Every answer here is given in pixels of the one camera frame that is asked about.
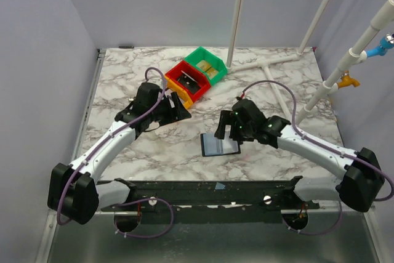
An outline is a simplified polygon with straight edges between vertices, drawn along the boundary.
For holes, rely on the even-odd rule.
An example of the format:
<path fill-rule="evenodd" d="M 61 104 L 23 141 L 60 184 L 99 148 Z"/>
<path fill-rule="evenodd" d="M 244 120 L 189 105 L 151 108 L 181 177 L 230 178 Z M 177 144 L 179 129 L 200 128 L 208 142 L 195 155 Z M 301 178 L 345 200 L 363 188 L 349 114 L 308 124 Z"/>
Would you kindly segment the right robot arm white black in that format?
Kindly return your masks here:
<path fill-rule="evenodd" d="M 282 117 L 266 117 L 249 99 L 241 99 L 231 110 L 221 111 L 215 138 L 224 139 L 226 126 L 230 127 L 229 138 L 239 144 L 258 141 L 295 153 L 331 173 L 331 177 L 298 180 L 283 193 L 284 204 L 289 208 L 298 208 L 305 201 L 332 200 L 341 201 L 355 211 L 367 212 L 385 182 L 372 150 L 354 151 L 304 131 L 297 132 Z"/>

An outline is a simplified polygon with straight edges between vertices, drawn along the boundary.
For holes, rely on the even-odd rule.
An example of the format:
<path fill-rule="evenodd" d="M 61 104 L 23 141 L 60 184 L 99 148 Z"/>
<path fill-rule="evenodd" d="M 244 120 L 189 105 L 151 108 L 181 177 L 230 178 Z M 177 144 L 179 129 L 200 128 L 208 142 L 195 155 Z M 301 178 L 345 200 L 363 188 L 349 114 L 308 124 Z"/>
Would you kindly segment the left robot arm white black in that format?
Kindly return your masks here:
<path fill-rule="evenodd" d="M 158 85 L 142 83 L 133 101 L 116 114 L 107 132 L 88 151 L 70 164 L 53 168 L 47 205 L 57 212 L 58 224 L 66 223 L 62 217 L 86 224 L 97 210 L 112 205 L 131 210 L 137 201 L 135 186 L 121 178 L 100 184 L 104 170 L 151 123 L 165 126 L 189 118 L 176 92 L 165 95 Z"/>

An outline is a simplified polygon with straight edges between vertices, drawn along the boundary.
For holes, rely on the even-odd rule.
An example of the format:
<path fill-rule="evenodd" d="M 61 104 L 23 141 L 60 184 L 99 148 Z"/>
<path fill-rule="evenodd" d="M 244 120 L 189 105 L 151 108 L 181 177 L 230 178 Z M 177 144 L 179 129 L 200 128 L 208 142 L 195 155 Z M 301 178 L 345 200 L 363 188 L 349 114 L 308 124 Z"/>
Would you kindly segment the black leather card holder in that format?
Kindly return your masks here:
<path fill-rule="evenodd" d="M 214 137 L 213 133 L 200 134 L 201 153 L 203 157 L 236 155 L 241 153 L 240 144 L 225 132 L 224 139 Z"/>

